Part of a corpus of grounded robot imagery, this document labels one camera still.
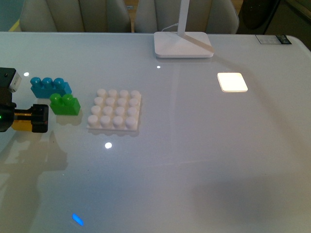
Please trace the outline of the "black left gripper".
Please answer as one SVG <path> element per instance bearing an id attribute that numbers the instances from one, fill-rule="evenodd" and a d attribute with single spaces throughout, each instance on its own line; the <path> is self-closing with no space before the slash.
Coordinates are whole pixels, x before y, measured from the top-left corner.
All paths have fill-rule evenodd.
<path id="1" fill-rule="evenodd" d="M 21 77 L 14 68 L 0 68 L 0 131 L 7 131 L 15 120 L 31 120 L 33 133 L 48 131 L 49 107 L 34 104 L 29 110 L 17 109 L 12 94 L 17 91 Z"/>

